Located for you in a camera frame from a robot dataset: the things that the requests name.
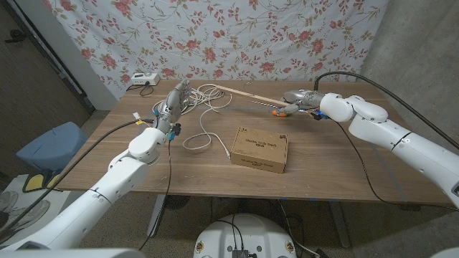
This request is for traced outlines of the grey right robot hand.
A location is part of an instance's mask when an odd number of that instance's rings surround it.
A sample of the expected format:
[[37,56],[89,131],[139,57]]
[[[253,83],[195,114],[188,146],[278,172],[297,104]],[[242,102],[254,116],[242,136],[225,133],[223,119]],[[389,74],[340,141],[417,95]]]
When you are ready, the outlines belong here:
[[273,111],[273,115],[287,117],[299,110],[313,110],[320,106],[325,95],[312,90],[290,90],[283,94],[280,101],[286,104]]

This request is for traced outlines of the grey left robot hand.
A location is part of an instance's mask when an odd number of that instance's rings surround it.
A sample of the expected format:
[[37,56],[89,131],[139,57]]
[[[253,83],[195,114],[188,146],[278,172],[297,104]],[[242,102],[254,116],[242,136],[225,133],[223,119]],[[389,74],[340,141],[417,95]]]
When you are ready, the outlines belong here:
[[156,128],[163,133],[168,133],[181,117],[182,110],[188,105],[190,95],[188,80],[182,80],[167,95],[158,108]]

